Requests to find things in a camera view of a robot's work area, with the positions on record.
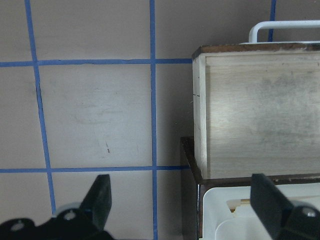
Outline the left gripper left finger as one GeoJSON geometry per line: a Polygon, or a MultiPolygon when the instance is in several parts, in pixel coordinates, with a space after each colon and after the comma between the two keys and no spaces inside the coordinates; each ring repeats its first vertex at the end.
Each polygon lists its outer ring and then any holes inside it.
{"type": "Polygon", "coordinates": [[[111,207],[112,191],[110,175],[100,174],[95,178],[79,209],[98,230],[103,231],[111,207]]]}

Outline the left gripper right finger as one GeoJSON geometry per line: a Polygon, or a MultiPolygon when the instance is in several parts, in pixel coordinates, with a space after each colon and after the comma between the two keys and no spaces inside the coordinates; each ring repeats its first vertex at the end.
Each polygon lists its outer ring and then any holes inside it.
{"type": "Polygon", "coordinates": [[[251,176],[250,205],[273,240],[318,240],[320,211],[289,200],[263,173],[251,176]]]}

